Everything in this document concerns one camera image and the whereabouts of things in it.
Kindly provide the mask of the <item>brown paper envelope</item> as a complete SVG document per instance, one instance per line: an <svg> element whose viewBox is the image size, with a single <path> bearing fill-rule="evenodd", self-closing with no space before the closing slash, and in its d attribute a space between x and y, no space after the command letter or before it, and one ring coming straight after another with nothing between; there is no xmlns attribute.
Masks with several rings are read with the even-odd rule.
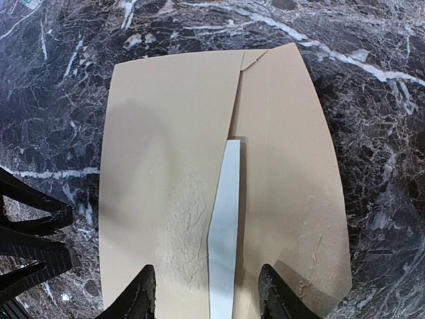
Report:
<svg viewBox="0 0 425 319"><path fill-rule="evenodd" d="M240 141L232 318L259 318L270 264L316 315L352 287L343 188L297 46L115 65L102 142L100 276L110 306L153 265L158 318L210 318L208 235L226 142Z"/></svg>

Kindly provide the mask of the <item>beige ornate letter sheet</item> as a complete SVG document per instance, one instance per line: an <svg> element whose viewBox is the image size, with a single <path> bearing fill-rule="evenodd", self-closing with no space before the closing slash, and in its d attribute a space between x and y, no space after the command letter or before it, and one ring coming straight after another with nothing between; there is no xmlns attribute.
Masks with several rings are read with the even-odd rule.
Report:
<svg viewBox="0 0 425 319"><path fill-rule="evenodd" d="M232 318L238 239L240 141L226 142L208 235L211 319Z"/></svg>

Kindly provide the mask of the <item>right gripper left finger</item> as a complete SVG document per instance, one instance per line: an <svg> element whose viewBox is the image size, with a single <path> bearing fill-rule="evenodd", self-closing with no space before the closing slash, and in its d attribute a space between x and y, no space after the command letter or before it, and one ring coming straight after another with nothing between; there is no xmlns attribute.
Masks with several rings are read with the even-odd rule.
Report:
<svg viewBox="0 0 425 319"><path fill-rule="evenodd" d="M145 265L115 301L96 319L154 319L156 279L153 265Z"/></svg>

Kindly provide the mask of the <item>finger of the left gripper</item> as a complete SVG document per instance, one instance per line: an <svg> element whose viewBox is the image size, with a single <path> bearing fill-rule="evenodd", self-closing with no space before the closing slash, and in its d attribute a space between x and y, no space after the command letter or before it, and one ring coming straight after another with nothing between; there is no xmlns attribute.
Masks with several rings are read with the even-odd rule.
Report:
<svg viewBox="0 0 425 319"><path fill-rule="evenodd" d="M50 213L50 216L26 221L11 221L6 216L4 197L29 207ZM1 168L1 226L26 235L53 235L59 229L73 224L70 205L46 195Z"/></svg>
<svg viewBox="0 0 425 319"><path fill-rule="evenodd" d="M1 275L1 303L72 268L70 251L64 243L1 229L1 255L33 261Z"/></svg>

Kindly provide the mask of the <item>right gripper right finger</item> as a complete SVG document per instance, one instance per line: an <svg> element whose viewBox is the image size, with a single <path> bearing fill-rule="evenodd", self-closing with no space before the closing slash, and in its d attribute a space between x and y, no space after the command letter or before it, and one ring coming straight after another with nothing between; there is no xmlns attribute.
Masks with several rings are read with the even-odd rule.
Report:
<svg viewBox="0 0 425 319"><path fill-rule="evenodd" d="M258 277L261 319L318 319L292 291L270 264L264 264Z"/></svg>

